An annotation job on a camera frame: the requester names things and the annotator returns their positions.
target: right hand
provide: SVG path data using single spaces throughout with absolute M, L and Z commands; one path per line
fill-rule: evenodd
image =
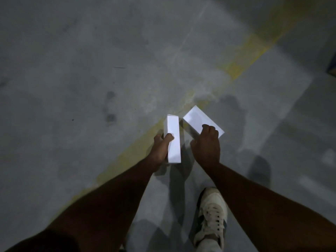
M 192 140 L 190 147 L 195 160 L 204 169 L 219 163 L 221 147 L 218 131 L 209 125 L 202 125 L 203 130 L 197 140 Z

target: left hand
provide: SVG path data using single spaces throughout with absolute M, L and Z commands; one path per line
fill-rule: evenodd
M 168 145 L 173 139 L 174 137 L 171 133 L 167 133 L 164 139 L 161 138 L 161 134 L 154 137 L 154 145 L 147 156 L 150 163 L 155 166 L 154 171 L 157 171 L 163 160 L 165 160 L 168 154 Z

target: shoe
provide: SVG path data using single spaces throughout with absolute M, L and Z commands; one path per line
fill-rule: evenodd
M 197 247 L 206 235 L 215 234 L 223 250 L 228 209 L 221 193 L 213 187 L 205 188 L 199 196 L 197 207 L 199 214 L 194 245 Z

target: forearm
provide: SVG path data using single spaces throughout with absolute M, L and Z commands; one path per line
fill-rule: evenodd
M 221 164 L 204 169 L 260 252 L 336 248 L 336 226 L 316 212 Z
M 48 227 L 74 237 L 82 251 L 117 251 L 153 173 L 148 159 L 67 208 Z

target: person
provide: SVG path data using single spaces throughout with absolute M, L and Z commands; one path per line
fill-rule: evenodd
M 8 251 L 118 251 L 151 175 L 164 161 L 169 142 L 154 137 L 147 157 L 85 195 L 44 231 Z M 219 162 L 218 131 L 203 125 L 191 142 L 195 160 L 217 188 L 199 199 L 197 252 L 222 251 L 228 211 L 260 251 L 336 251 L 336 226 L 318 213 L 234 172 Z

